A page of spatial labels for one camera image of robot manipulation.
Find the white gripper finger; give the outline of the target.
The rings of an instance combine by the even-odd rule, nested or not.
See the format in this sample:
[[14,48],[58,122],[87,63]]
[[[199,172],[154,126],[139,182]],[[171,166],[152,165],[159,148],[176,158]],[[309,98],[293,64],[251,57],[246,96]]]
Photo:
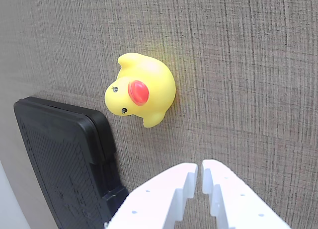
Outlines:
[[223,163],[201,164],[202,192],[209,197],[210,215],[218,229],[289,229],[243,180]]
[[195,194],[198,165],[173,166],[134,189],[107,229],[173,229],[182,221],[188,199]]

